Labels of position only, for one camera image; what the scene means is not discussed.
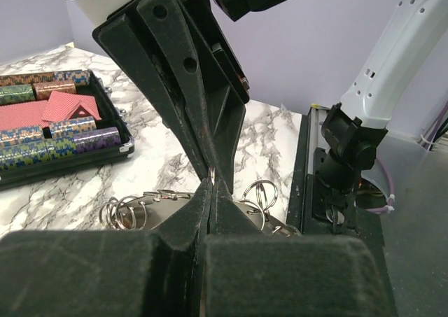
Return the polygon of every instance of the poker chip case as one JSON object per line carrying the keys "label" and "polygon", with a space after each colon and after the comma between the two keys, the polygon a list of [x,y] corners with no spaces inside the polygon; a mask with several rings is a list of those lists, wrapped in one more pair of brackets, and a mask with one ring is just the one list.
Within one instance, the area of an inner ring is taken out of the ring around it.
{"label": "poker chip case", "polygon": [[[91,70],[0,76],[0,102],[3,94],[3,103],[8,104],[0,104],[0,123],[2,116],[11,119],[9,109],[16,108],[15,104],[25,107],[29,104],[26,101],[31,100],[35,100],[36,106],[44,104],[41,100],[50,96],[48,88],[52,89],[57,82],[60,87],[67,86],[64,80],[76,85],[76,94],[84,98],[82,102],[92,99],[96,106],[90,109],[87,104],[74,104],[69,120],[43,120],[39,125],[25,121],[22,125],[19,119],[21,127],[14,126],[13,130],[3,127],[0,130],[0,190],[131,158],[134,139],[107,95],[110,89],[106,89]],[[60,91],[74,93],[71,87]],[[17,118],[23,115],[22,119],[32,114],[26,110],[19,113]],[[46,113],[43,107],[40,113]]]}

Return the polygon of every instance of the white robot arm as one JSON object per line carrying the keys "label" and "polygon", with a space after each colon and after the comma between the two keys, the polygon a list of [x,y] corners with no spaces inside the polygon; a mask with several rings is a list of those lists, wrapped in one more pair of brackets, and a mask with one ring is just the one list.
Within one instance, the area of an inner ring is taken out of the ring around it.
{"label": "white robot arm", "polygon": [[448,0],[401,0],[341,109],[385,128],[401,94],[448,29]]}

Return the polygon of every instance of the black foam pad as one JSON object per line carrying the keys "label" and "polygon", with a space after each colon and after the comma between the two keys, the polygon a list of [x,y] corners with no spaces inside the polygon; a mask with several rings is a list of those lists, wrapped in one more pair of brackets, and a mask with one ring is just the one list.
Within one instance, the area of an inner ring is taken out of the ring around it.
{"label": "black foam pad", "polygon": [[163,316],[160,247],[151,232],[9,234],[0,243],[0,316]]}
{"label": "black foam pad", "polygon": [[193,198],[156,231],[171,248],[164,290],[171,304],[166,316],[197,316],[200,312],[212,184],[202,180]]}
{"label": "black foam pad", "polygon": [[210,236],[206,246],[207,317],[390,316],[359,239]]}

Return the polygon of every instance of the poker chip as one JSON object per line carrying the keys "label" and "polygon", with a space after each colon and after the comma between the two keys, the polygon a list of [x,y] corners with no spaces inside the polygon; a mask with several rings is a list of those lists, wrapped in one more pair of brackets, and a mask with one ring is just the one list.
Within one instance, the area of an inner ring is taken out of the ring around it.
{"label": "poker chip", "polygon": [[64,137],[73,138],[75,134],[83,132],[91,132],[97,129],[97,125],[95,119],[88,116],[86,118],[53,122],[50,123],[49,128],[52,139],[61,139]]}
{"label": "poker chip", "polygon": [[117,127],[76,134],[73,136],[73,141],[79,154],[121,144],[120,132]]}
{"label": "poker chip", "polygon": [[41,126],[22,127],[0,131],[0,148],[42,140],[43,131]]}
{"label": "poker chip", "polygon": [[35,141],[0,149],[0,171],[16,169],[50,160],[44,141]]}
{"label": "poker chip", "polygon": [[53,91],[76,94],[76,86],[72,80],[37,83],[33,84],[33,87],[38,100],[49,100]]}
{"label": "poker chip", "polygon": [[54,81],[54,79],[54,72],[14,74],[11,76],[0,76],[0,86],[45,83],[48,81]]}
{"label": "poker chip", "polygon": [[72,80],[77,86],[89,85],[90,72],[83,70],[59,71],[55,72],[55,80]]}
{"label": "poker chip", "polygon": [[34,97],[33,87],[29,84],[0,87],[0,106],[33,100],[36,100],[36,98]]}
{"label": "poker chip", "polygon": [[62,158],[74,156],[78,153],[74,140],[68,137],[63,139],[45,140],[45,145],[51,160],[60,160]]}

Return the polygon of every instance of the purple poker chip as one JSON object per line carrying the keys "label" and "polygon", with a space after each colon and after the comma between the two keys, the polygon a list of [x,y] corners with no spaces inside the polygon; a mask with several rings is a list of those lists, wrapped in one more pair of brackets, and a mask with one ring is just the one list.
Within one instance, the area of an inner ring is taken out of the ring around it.
{"label": "purple poker chip", "polygon": [[121,144],[120,132],[117,127],[75,134],[73,140],[76,144],[78,154],[119,146]]}

